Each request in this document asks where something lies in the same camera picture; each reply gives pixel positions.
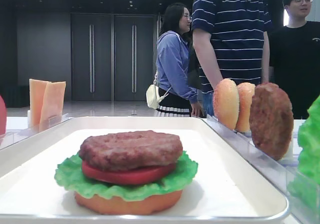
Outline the red tomato slice on tray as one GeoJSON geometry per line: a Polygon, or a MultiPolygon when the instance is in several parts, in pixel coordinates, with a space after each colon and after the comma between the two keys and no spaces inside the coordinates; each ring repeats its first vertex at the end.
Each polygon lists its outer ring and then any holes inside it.
{"type": "Polygon", "coordinates": [[[81,169],[83,174],[91,179],[117,184],[117,185],[142,185],[158,181],[169,175],[176,168],[172,163],[165,166],[145,166],[126,171],[99,170],[82,161],[81,169]]]}

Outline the standing red tomato slice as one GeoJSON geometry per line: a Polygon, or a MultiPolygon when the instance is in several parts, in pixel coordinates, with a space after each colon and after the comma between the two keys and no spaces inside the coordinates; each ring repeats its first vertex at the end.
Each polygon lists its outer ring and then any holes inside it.
{"type": "Polygon", "coordinates": [[[7,120],[7,113],[6,113],[6,105],[2,96],[0,96],[0,135],[5,134],[6,131],[6,120],[7,120]]]}

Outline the left sesame bun top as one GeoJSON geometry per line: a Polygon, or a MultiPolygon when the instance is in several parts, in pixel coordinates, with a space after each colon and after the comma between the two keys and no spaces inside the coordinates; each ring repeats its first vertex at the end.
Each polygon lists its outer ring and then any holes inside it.
{"type": "Polygon", "coordinates": [[[231,79],[221,80],[214,89],[214,115],[218,121],[230,130],[234,130],[239,116],[239,93],[231,79]]]}

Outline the standing green lettuce leaf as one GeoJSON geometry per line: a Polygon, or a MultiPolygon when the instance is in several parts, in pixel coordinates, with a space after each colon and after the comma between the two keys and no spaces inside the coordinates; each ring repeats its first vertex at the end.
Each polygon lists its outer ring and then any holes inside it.
{"type": "Polygon", "coordinates": [[[308,109],[309,117],[298,129],[298,145],[302,151],[298,157],[298,173],[289,184],[290,193],[301,198],[311,208],[319,208],[319,120],[320,120],[320,99],[317,98],[308,109]]]}

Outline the white rectangular serving tray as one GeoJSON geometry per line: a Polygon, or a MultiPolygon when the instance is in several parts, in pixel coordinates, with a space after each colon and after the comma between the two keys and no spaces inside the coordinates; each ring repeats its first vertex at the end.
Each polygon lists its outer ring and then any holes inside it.
{"type": "Polygon", "coordinates": [[[41,133],[25,130],[0,152],[1,223],[280,223],[289,201],[199,118],[78,117],[41,133]],[[172,208],[148,216],[97,215],[58,186],[55,169],[89,136],[153,130],[176,134],[198,163],[172,208]]]}

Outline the dark double door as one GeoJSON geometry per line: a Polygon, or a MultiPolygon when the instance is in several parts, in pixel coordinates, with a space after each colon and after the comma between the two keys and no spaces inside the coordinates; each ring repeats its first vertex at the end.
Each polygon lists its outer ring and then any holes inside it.
{"type": "Polygon", "coordinates": [[[72,99],[145,101],[155,25],[155,16],[73,14],[72,99]]]}

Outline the woman in blue hoodie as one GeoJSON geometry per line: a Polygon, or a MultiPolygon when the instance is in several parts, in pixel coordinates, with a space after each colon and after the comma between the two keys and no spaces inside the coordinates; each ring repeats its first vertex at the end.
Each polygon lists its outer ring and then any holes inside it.
{"type": "Polygon", "coordinates": [[[198,91],[188,84],[191,16],[184,4],[167,7],[156,48],[154,82],[146,92],[147,105],[157,117],[203,117],[198,91]]]}

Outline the left long clear acrylic rail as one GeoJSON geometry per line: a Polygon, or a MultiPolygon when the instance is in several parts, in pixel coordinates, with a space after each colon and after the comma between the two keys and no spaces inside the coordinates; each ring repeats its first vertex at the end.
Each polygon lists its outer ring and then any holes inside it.
{"type": "Polygon", "coordinates": [[[64,114],[61,117],[51,117],[40,125],[31,127],[29,125],[29,117],[8,117],[6,121],[6,132],[0,136],[0,148],[3,150],[19,141],[32,137],[41,131],[54,127],[69,119],[69,115],[64,114]]]}

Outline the bun bottom under lettuce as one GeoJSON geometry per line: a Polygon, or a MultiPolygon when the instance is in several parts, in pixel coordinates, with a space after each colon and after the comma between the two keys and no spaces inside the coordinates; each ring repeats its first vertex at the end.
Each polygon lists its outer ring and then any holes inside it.
{"type": "Polygon", "coordinates": [[[92,198],[85,198],[77,192],[74,196],[77,204],[100,214],[149,215],[173,207],[179,201],[182,192],[182,190],[178,190],[167,194],[151,195],[139,201],[125,201],[118,196],[105,199],[97,194],[92,198]]]}

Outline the right long clear acrylic rail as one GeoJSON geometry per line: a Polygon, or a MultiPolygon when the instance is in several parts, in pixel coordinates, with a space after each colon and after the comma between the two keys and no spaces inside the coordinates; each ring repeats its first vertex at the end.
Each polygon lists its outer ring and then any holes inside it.
{"type": "Polygon", "coordinates": [[[258,170],[274,187],[288,198],[291,213],[300,223],[319,223],[319,185],[298,171],[298,128],[304,120],[295,120],[293,138],[289,150],[280,161],[275,161],[257,148],[251,140],[251,133],[231,131],[220,124],[215,117],[207,116],[206,122],[245,160],[258,170]]]}

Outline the thick brown meat patty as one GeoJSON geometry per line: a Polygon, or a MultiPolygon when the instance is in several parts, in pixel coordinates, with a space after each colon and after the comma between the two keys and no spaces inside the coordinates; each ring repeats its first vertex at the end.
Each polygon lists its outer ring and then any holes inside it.
{"type": "Polygon", "coordinates": [[[255,87],[249,124],[256,148],[274,160],[286,154],[291,142],[294,117],[287,93],[277,84],[255,87]]]}

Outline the man in black t-shirt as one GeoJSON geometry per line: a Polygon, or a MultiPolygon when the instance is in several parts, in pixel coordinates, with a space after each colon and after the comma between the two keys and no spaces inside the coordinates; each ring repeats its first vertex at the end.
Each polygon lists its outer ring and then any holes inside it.
{"type": "Polygon", "coordinates": [[[313,0],[283,0],[289,23],[269,37],[274,82],[289,96],[295,119],[307,119],[320,94],[320,24],[310,22],[313,0]]]}

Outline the thin brown meat patty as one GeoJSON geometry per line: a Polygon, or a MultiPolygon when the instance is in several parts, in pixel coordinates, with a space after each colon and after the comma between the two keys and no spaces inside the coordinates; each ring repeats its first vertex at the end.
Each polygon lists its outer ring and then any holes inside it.
{"type": "Polygon", "coordinates": [[[90,136],[78,155],[100,170],[125,171],[175,163],[182,151],[179,136],[148,130],[90,136]]]}

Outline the long clear acrylic rail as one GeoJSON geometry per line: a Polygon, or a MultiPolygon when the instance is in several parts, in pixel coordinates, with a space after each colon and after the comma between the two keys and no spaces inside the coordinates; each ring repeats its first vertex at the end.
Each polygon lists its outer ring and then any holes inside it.
{"type": "Polygon", "coordinates": [[[258,170],[274,187],[288,198],[291,213],[300,223],[319,223],[319,185],[298,171],[298,128],[304,120],[295,120],[293,138],[289,150],[280,161],[275,161],[257,148],[251,140],[251,133],[231,131],[220,124],[215,117],[207,116],[206,122],[245,160],[258,170]]]}
{"type": "Polygon", "coordinates": [[[19,141],[32,137],[41,131],[54,127],[69,119],[69,115],[64,114],[61,117],[51,117],[40,125],[31,127],[29,125],[29,117],[8,117],[6,121],[6,132],[0,136],[0,148],[3,150],[19,141]]]}

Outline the man in striped polo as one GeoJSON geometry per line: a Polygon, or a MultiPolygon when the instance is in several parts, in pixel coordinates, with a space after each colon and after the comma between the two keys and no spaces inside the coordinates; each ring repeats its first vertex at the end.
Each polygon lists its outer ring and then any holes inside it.
{"type": "Polygon", "coordinates": [[[192,44],[200,64],[203,106],[214,115],[216,85],[269,81],[271,19],[267,0],[194,0],[192,44]]]}

